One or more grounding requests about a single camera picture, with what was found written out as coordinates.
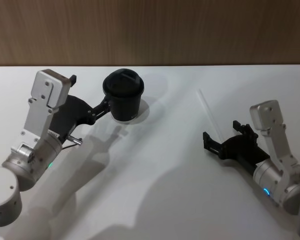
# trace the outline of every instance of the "white table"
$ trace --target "white table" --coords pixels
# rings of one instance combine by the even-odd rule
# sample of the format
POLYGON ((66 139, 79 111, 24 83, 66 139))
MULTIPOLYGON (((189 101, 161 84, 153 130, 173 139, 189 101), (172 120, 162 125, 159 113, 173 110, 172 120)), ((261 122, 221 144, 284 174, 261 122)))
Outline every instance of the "white table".
MULTIPOLYGON (((0 67, 0 164, 45 68, 0 67)), ((96 106, 104 78, 119 67, 49 68, 77 75, 70 94, 96 106)), ((300 160, 300 65, 130 68, 145 82, 139 117, 124 125, 109 113, 78 127, 83 145, 62 151, 21 194, 22 213, 0 228, 0 240, 298 239, 295 218, 238 164, 205 151, 202 132, 223 141, 234 135, 233 120, 251 123, 251 105, 278 99, 300 160)))

